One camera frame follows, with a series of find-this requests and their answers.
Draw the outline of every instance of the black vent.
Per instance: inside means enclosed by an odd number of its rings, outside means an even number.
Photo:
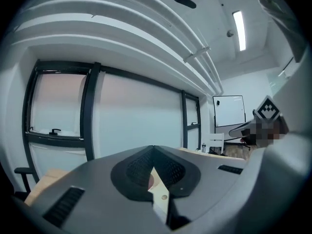
[[[243,169],[237,168],[237,167],[232,167],[232,166],[226,166],[226,165],[221,165],[218,167],[218,169],[233,173],[233,174],[241,174]]]
[[[55,203],[55,205],[52,206],[52,208],[43,216],[43,218],[56,227],[61,227],[83,193],[83,189],[71,187]]]

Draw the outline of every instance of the water bottle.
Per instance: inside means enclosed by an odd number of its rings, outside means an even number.
[[[205,143],[203,143],[203,144],[201,145],[201,152],[202,152],[202,153],[206,153],[206,144],[205,144]]]

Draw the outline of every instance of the black window frame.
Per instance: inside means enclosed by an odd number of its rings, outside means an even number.
[[[22,110],[22,137],[26,153],[26,158],[29,167],[33,170],[35,182],[39,181],[37,171],[31,156],[29,143],[38,143],[49,146],[58,147],[83,147],[85,148],[87,161],[94,159],[93,139],[92,139],[92,113],[95,98],[95,90],[100,72],[116,75],[124,78],[129,78],[157,87],[161,87],[176,93],[181,94],[182,103],[182,124],[183,124],[183,147],[187,148],[188,130],[198,128],[198,148],[200,149],[201,142],[201,124],[200,124],[200,107],[199,98],[195,97],[184,90],[177,89],[160,81],[138,75],[129,71],[103,66],[99,62],[84,63],[75,61],[40,61],[38,60],[29,77]],[[86,75],[86,81],[82,92],[82,100],[80,106],[80,137],[58,136],[34,133],[30,131],[30,117],[33,103],[35,86],[38,80],[38,75],[43,74],[74,74]],[[186,99],[191,99],[196,102],[197,108],[197,124],[187,126]]]

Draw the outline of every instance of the chair armrest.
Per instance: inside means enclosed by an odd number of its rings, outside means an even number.
[[[33,170],[28,167],[17,167],[14,172],[16,174],[33,174]]]

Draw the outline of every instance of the window handle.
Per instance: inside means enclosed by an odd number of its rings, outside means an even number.
[[[53,128],[52,132],[49,132],[50,135],[58,135],[55,131],[61,131],[61,129]]]

